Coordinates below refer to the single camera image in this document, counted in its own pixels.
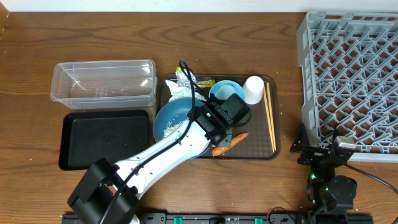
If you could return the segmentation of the orange carrot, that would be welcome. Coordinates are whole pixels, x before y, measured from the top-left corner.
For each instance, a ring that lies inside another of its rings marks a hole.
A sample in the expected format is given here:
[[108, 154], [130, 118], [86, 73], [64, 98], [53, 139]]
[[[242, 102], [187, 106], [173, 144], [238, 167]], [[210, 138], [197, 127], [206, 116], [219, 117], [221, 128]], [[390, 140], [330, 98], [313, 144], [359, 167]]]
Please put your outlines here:
[[245, 132], [245, 133], [241, 133], [241, 134], [235, 136], [234, 138], [232, 138], [230, 147], [217, 146], [217, 147], [213, 148], [212, 149], [212, 155], [213, 156], [222, 156], [228, 150], [230, 150], [231, 148], [235, 147], [238, 143], [240, 143], [245, 138], [247, 138], [248, 134], [249, 134], [248, 132]]

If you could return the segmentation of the dark blue plate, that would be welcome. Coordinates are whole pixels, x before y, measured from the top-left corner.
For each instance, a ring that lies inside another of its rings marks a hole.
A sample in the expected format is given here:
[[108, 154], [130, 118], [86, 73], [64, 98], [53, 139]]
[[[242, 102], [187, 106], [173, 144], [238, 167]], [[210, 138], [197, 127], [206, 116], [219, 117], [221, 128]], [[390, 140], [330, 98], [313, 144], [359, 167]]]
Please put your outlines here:
[[[156, 115], [154, 123], [155, 137], [155, 155], [159, 156], [171, 148], [175, 148], [177, 152], [174, 154], [183, 154], [189, 159], [193, 159], [203, 154], [208, 147], [209, 142], [202, 138], [200, 134], [190, 134], [187, 137], [188, 116], [190, 110], [190, 98], [181, 98], [167, 103]], [[172, 124], [182, 121], [180, 127], [172, 134], [163, 139], [164, 130], [168, 122]]]

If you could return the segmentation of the white rice pile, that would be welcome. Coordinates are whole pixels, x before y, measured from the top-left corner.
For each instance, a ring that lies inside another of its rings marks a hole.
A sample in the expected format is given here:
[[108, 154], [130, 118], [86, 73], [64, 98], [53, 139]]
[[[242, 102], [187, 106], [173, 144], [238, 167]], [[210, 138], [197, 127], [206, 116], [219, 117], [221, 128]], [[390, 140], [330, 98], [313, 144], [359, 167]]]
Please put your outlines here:
[[175, 124], [172, 124], [172, 122], [168, 122], [168, 124], [166, 125], [166, 129], [164, 130], [163, 139], [172, 134], [174, 131], [176, 131], [181, 124], [182, 121]]

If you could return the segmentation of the white napkin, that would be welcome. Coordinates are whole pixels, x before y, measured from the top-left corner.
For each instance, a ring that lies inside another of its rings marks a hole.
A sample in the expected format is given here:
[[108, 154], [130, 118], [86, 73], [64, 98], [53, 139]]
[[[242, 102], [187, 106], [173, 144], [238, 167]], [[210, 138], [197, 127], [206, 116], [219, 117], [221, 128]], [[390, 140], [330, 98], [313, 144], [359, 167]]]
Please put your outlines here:
[[[170, 94], [171, 94], [169, 102], [180, 99], [180, 98], [191, 98], [192, 97], [192, 91], [189, 86], [188, 87], [179, 86], [176, 82], [173, 82], [171, 80], [166, 80], [165, 83], [169, 87]], [[206, 101], [205, 96], [202, 93], [198, 92], [197, 87], [194, 87], [194, 90], [195, 90], [195, 98], [197, 100]]]

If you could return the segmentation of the foil wrapper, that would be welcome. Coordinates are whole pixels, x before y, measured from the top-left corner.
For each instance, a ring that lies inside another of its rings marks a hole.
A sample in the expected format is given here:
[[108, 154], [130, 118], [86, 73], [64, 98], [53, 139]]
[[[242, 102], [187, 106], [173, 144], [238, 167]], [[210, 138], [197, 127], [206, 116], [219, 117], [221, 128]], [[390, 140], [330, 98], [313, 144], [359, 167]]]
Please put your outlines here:
[[190, 80], [189, 78], [185, 75], [187, 73], [186, 69], [181, 69], [180, 67], [176, 68], [175, 74], [177, 77], [177, 86], [180, 89], [184, 89], [184, 90], [191, 90], [191, 86], [190, 86]]

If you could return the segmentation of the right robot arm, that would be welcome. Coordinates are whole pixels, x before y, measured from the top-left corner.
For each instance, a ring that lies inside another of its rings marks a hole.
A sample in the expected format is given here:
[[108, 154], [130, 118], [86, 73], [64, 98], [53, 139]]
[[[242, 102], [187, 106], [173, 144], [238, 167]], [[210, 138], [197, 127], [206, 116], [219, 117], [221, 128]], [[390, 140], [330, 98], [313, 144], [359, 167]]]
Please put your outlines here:
[[342, 136], [337, 129], [326, 148], [311, 146], [305, 126], [300, 126], [290, 152], [300, 154], [297, 159], [300, 165], [310, 166], [307, 193], [316, 208], [328, 212], [353, 208], [357, 183], [347, 176], [336, 175], [335, 169], [346, 164], [355, 149], [354, 140]]

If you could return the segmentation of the grey dishwasher rack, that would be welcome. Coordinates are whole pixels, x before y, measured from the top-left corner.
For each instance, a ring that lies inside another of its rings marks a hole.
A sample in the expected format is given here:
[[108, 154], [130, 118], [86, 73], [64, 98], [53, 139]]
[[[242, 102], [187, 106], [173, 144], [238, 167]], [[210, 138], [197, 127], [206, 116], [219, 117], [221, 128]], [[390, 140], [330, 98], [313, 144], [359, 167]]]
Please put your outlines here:
[[397, 14], [308, 12], [296, 37], [309, 143], [338, 130], [353, 161], [397, 162]]

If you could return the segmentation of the yellow-green snack wrapper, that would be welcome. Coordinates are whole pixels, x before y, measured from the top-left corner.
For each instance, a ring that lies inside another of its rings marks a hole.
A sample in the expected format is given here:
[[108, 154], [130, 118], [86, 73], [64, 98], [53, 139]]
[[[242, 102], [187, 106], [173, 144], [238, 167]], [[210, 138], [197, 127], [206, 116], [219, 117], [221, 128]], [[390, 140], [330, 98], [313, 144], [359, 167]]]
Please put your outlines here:
[[211, 88], [215, 83], [216, 83], [216, 81], [214, 79], [197, 81], [197, 85], [200, 88]]

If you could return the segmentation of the brown serving tray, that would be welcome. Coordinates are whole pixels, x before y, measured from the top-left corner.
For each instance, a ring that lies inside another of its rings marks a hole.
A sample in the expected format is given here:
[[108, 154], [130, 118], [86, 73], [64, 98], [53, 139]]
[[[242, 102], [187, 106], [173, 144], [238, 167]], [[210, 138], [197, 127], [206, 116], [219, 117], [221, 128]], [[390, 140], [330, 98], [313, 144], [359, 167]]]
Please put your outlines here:
[[[220, 82], [222, 80], [231, 80], [240, 85], [243, 85], [244, 82], [249, 78], [249, 76], [245, 75], [231, 75], [231, 74], [222, 74], [222, 75], [195, 75], [198, 81], [203, 80], [215, 80], [216, 82]], [[252, 113], [251, 120], [248, 124], [243, 127], [233, 129], [233, 137], [243, 132], [248, 132], [248, 136], [234, 146], [232, 149], [227, 151], [221, 156], [213, 157], [211, 153], [211, 149], [206, 151], [197, 159], [249, 159], [249, 160], [271, 160], [277, 157], [280, 148], [280, 137], [277, 135], [279, 131], [279, 112], [278, 112], [278, 102], [277, 102], [277, 88], [275, 81], [266, 75], [258, 75], [265, 84], [265, 88], [267, 88], [267, 83], [269, 84], [270, 90], [269, 95], [272, 103], [272, 119], [274, 124], [273, 134], [275, 137], [274, 143], [271, 140], [271, 135], [269, 131], [268, 125], [268, 117], [266, 112], [266, 100], [262, 97], [262, 100], [255, 104], [249, 105]], [[176, 82], [177, 77], [174, 74], [167, 75], [163, 77], [158, 83], [157, 87], [157, 114], [159, 111], [169, 102], [171, 98], [170, 88], [166, 84], [166, 80]], [[177, 112], [172, 112], [169, 116], [171, 118], [166, 118], [164, 124], [154, 124], [153, 133], [155, 141], [160, 141], [164, 136], [164, 130], [166, 127], [171, 127], [172, 125], [178, 124], [183, 121], [183, 118], [180, 118], [180, 114]]]

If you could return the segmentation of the wooden chopstick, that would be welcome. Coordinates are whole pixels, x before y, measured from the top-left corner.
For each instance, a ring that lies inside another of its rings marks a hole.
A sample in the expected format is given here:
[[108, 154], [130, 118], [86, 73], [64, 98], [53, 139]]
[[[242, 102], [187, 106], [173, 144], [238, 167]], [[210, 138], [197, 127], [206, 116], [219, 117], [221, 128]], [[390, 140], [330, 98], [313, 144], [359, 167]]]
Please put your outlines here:
[[274, 136], [272, 133], [272, 125], [271, 125], [271, 117], [270, 117], [270, 111], [269, 111], [269, 104], [268, 104], [268, 100], [267, 100], [267, 93], [266, 93], [266, 88], [264, 86], [263, 89], [263, 95], [264, 95], [264, 103], [265, 103], [265, 109], [266, 109], [266, 116], [267, 116], [267, 123], [268, 123], [268, 128], [269, 128], [269, 135], [270, 135], [270, 140], [271, 140], [271, 149], [272, 152], [275, 153], [275, 149], [274, 149]]
[[271, 87], [268, 82], [266, 83], [266, 87], [267, 87], [267, 102], [268, 102], [269, 114], [270, 114], [269, 117], [270, 117], [270, 123], [271, 123], [271, 134], [272, 134], [272, 140], [273, 140], [272, 147], [273, 147], [273, 152], [276, 152], [274, 117], [273, 117], [272, 102], [271, 102]]

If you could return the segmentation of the right wooden chopstick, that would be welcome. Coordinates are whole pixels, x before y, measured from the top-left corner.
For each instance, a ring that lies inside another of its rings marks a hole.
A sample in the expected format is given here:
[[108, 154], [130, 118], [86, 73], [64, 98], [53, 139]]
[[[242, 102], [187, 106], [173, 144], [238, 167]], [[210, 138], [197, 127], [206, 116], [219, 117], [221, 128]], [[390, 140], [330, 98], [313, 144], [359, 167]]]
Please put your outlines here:
[[272, 147], [273, 147], [273, 152], [276, 152], [274, 117], [273, 117], [272, 102], [271, 102], [271, 87], [268, 82], [266, 83], [266, 87], [267, 87], [267, 102], [268, 102], [269, 114], [270, 114], [269, 117], [270, 117], [270, 123], [271, 123], [271, 134], [272, 134], [272, 140], [273, 140]]

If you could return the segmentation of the white cup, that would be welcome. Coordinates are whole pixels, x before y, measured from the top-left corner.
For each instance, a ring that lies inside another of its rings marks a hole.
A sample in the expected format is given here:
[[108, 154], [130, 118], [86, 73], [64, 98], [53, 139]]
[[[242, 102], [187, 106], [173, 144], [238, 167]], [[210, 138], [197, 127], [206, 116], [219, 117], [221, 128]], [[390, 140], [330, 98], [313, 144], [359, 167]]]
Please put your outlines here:
[[259, 76], [251, 76], [245, 81], [243, 90], [245, 94], [245, 102], [249, 105], [255, 105], [262, 99], [264, 81]]

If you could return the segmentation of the black plastic tray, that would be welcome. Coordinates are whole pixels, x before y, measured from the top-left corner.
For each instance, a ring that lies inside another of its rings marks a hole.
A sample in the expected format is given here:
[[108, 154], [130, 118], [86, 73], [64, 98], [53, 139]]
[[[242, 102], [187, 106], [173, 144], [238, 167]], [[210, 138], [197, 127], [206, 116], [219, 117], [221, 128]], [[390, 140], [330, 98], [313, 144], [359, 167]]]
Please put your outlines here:
[[110, 164], [149, 147], [149, 117], [144, 110], [70, 113], [63, 119], [58, 166], [88, 169], [105, 158]]

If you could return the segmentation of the clear plastic bin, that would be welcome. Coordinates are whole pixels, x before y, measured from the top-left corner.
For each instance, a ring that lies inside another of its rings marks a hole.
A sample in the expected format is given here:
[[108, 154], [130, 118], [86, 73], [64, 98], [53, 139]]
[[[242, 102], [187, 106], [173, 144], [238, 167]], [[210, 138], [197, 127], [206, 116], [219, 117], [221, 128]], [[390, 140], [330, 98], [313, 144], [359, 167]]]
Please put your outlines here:
[[55, 66], [50, 97], [70, 109], [131, 108], [156, 102], [153, 60], [65, 62]]

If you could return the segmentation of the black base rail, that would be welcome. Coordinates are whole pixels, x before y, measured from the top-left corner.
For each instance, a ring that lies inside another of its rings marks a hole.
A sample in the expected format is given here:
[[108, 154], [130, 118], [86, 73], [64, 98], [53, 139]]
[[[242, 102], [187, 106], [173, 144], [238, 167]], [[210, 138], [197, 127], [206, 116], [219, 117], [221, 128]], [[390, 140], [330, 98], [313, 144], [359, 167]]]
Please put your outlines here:
[[[171, 215], [166, 213], [145, 213], [140, 219], [140, 224], [265, 224], [265, 223], [310, 223], [309, 221], [297, 222], [286, 214], [274, 213], [269, 216], [260, 215]], [[350, 224], [370, 224], [374, 223], [373, 218], [366, 215], [354, 215], [347, 217], [347, 223]], [[327, 221], [321, 216], [320, 222], [313, 223], [343, 223], [342, 221]], [[62, 224], [80, 224], [82, 223], [76, 215], [62, 215]]]

